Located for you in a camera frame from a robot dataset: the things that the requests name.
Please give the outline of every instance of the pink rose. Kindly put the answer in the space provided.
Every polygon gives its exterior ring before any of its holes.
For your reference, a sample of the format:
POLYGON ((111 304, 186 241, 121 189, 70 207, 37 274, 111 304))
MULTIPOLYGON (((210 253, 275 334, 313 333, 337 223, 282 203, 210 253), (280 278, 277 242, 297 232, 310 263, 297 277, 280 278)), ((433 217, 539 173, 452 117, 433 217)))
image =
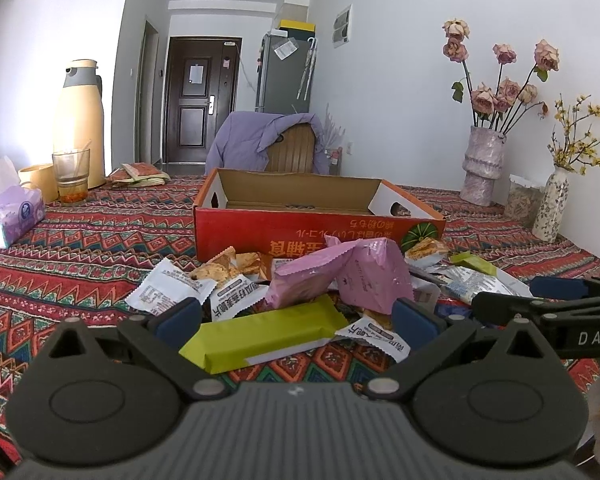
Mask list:
POLYGON ((520 85, 508 77, 504 78, 504 80, 500 83, 500 86, 498 86, 498 94, 504 95, 504 98, 507 100, 507 103, 509 103, 509 106, 513 106, 513 103, 516 102, 519 93, 520 85))
POLYGON ((484 83, 471 92, 471 104, 474 110, 481 114, 493 114, 494 99, 495 96, 493 95, 493 91, 491 91, 491 88, 484 83))
POLYGON ((465 20, 456 20, 454 18, 445 22, 442 28, 445 29, 447 38, 454 38, 455 40, 462 41, 464 38, 469 37, 469 25, 466 24, 465 20))
POLYGON ((536 44, 534 57, 536 58, 536 65, 540 70, 545 70, 546 72, 555 70, 558 72, 558 63, 560 63, 558 49, 552 47, 546 40, 542 40, 536 44))
POLYGON ((493 100, 493 109, 500 113, 505 113, 511 108, 509 101, 507 101, 502 94, 496 95, 493 100))
POLYGON ((455 38, 449 38, 449 41, 442 48, 442 53, 456 63, 462 63, 469 57, 466 47, 455 38))
POLYGON ((538 87, 527 84, 520 92, 518 99, 524 105, 528 105, 538 97, 538 87))
POLYGON ((493 45, 493 53, 498 58, 498 63, 501 65, 506 65, 507 63, 515 63, 518 58, 518 54, 516 54, 511 45, 506 43, 493 45))

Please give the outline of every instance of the purple tissue box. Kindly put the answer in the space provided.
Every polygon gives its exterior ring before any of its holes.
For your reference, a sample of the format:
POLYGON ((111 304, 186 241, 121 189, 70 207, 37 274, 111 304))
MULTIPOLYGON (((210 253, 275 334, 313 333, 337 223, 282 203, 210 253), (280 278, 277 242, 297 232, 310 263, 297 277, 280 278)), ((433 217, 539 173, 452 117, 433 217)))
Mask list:
POLYGON ((0 195, 0 249, 18 238, 45 217, 45 202, 39 189, 11 186, 0 195))

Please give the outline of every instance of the glass cup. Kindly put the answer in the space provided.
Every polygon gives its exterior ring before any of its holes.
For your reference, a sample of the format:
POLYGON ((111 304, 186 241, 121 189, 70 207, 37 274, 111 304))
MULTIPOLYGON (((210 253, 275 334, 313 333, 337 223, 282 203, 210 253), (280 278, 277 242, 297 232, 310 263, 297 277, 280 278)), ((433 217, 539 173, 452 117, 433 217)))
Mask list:
POLYGON ((62 205, 75 206, 87 202, 90 155, 89 148, 51 155, 62 205))

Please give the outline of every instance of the purple jacket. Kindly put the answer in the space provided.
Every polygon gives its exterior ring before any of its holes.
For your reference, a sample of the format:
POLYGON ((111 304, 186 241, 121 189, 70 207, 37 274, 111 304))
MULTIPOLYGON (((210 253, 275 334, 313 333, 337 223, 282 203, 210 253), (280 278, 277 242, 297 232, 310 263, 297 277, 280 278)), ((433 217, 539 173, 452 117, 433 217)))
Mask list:
POLYGON ((269 163, 267 148, 279 134, 295 124, 311 124, 315 134, 314 173, 329 174, 324 154, 324 132, 315 114, 277 115, 232 112, 218 131, 206 156, 205 174, 213 168, 264 171, 269 163))

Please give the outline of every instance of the green pumpkin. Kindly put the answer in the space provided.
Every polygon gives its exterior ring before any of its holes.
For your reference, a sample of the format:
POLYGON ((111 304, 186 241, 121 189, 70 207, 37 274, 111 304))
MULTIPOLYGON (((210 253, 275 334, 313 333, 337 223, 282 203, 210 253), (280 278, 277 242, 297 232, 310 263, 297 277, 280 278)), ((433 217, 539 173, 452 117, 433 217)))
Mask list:
POLYGON ((438 228, 430 222, 423 222, 410 229, 410 231, 404 235, 402 239, 402 252, 405 253, 411 249, 415 244, 424 240, 424 238, 438 238, 440 233, 438 228))

